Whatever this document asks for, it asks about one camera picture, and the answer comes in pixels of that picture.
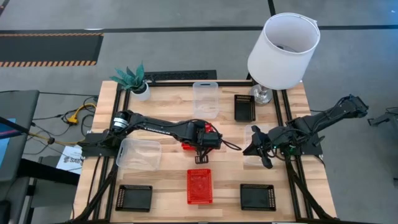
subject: yellow cable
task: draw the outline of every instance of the yellow cable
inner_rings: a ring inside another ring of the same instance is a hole
[[[72,116],[70,116],[70,118],[67,118],[67,121],[69,121],[70,123],[73,123],[73,124],[77,124],[77,114],[79,113],[79,111],[80,111],[81,109],[83,109],[84,107],[87,107],[87,106],[92,106],[92,107],[94,107],[94,108],[97,108],[97,106],[96,106],[94,103],[87,103],[87,104],[85,104],[85,105],[81,105],[81,106],[76,110],[76,112],[75,112]],[[30,135],[30,136],[35,136],[35,137],[40,138],[40,139],[43,139],[43,140],[46,140],[47,142],[49,141],[49,138],[47,138],[47,137],[45,137],[45,136],[43,136],[43,135],[39,135],[39,134],[36,134],[36,133],[31,133],[31,132],[29,133],[29,135]],[[60,145],[62,145],[62,146],[74,146],[74,145],[78,144],[78,143],[81,142],[81,141],[84,141],[84,139],[82,139],[82,140],[80,140],[80,141],[77,141],[77,142],[54,141],[54,143],[60,144]]]
[[[97,108],[96,105],[95,105],[94,103],[87,103],[87,104],[85,104],[85,105],[81,105],[81,106],[76,110],[76,112],[75,112],[72,116],[70,116],[69,118],[67,118],[68,123],[69,123],[69,124],[78,124],[77,114],[79,113],[79,111],[80,111],[81,109],[83,109],[84,107],[87,107],[87,106],[92,106],[92,107],[94,107],[94,108]]]
[[[35,133],[29,133],[30,136],[35,136],[37,138],[41,138],[43,140],[49,141],[49,138],[39,135],[39,134],[35,134]],[[54,141],[54,143],[60,144],[62,146],[74,146],[76,144],[78,144],[79,142],[84,141],[84,139],[77,141],[77,142],[63,142],[63,141]]]

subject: white lamp shade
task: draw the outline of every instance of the white lamp shade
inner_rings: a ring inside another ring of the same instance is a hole
[[[272,16],[250,53],[249,73],[264,87],[292,88],[303,78],[319,40],[313,19],[294,13]]]

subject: wooden tabletop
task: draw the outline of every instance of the wooden tabletop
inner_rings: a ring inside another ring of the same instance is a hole
[[[216,119],[207,119],[223,139],[244,147],[244,128],[248,124],[277,126],[274,102],[256,107],[256,122],[237,123],[234,120],[234,95],[249,93],[248,86],[221,86],[219,91],[220,112]],[[157,119],[183,121],[193,117],[192,87],[151,87],[151,98],[140,102],[130,97],[129,109]],[[310,114],[307,97],[302,83],[287,90],[293,118]],[[109,128],[116,94],[115,82],[103,82],[92,131],[100,133]],[[121,96],[119,110],[122,108],[124,93]],[[285,109],[282,97],[280,106],[284,121]],[[245,166],[241,151],[234,151],[224,144],[220,150],[209,154],[209,163],[196,165],[195,152],[184,152],[174,138],[148,131],[134,131],[128,136],[134,139],[158,141],[162,145],[162,158],[158,171],[119,169],[111,222],[271,222],[294,221],[292,199],[285,164],[273,159],[274,167]],[[75,213],[80,214],[86,207],[93,169],[97,158],[85,159],[75,197]],[[335,216],[335,208],[323,165],[313,156],[302,156],[303,168],[309,191],[325,209]],[[95,185],[91,196],[98,188],[102,159],[98,166]],[[187,169],[211,169],[213,179],[213,203],[209,205],[187,204]],[[119,185],[152,185],[152,206],[149,213],[117,212],[114,210]],[[272,184],[275,187],[276,212],[242,211],[239,198],[240,184]],[[305,217],[302,195],[298,190],[301,214]],[[101,203],[100,218],[104,217],[108,192]]]

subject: black tray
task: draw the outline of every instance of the black tray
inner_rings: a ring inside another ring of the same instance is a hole
[[[149,212],[152,200],[152,186],[120,185],[116,211]]]
[[[251,211],[276,211],[274,186],[241,184],[241,208]]]
[[[254,96],[235,95],[235,121],[251,122],[256,120]]]

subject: red basket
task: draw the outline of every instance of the red basket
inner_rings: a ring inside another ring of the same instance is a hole
[[[188,170],[187,198],[189,205],[213,203],[210,169]]]

